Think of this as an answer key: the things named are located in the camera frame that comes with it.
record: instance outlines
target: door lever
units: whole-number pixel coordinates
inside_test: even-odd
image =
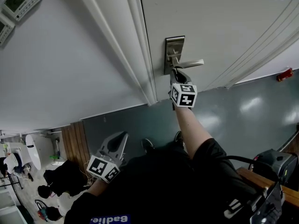
[[[185,36],[169,37],[165,39],[164,75],[169,75],[174,68],[189,68],[204,64],[204,60],[179,63],[184,46]]]

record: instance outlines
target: door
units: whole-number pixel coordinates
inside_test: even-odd
[[[170,86],[164,75],[165,38],[185,36],[181,62],[204,60],[184,70],[198,91],[225,86],[243,57],[274,34],[298,1],[142,0],[157,99],[168,98]]]

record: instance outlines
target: white wall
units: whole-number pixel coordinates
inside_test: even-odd
[[[145,104],[81,0],[42,0],[0,50],[0,129],[28,133]]]
[[[288,68],[299,68],[299,40],[238,83],[274,75]]]

